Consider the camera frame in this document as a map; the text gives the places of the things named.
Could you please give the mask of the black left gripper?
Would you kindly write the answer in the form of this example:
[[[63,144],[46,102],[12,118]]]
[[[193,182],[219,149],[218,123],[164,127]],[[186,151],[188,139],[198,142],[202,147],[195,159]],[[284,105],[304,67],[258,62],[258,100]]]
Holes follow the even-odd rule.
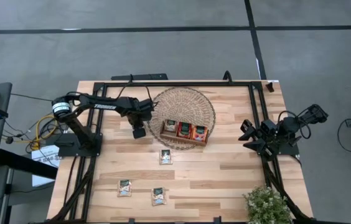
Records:
[[[134,111],[127,114],[127,118],[132,122],[137,121],[150,121],[152,119],[152,104],[139,105]],[[133,137],[135,139],[143,138],[146,136],[145,124],[134,123],[133,124]]]

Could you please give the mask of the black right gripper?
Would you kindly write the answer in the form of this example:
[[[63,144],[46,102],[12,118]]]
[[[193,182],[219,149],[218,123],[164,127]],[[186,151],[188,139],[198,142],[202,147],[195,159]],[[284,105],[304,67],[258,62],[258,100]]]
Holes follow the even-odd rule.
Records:
[[[242,130],[243,135],[239,137],[239,140],[249,140],[255,135],[256,132],[253,124],[248,119],[243,121],[240,129]],[[279,154],[279,148],[281,147],[282,143],[282,140],[276,137],[267,137],[257,134],[254,141],[244,143],[243,146],[256,151],[258,154],[272,156],[273,154]]]

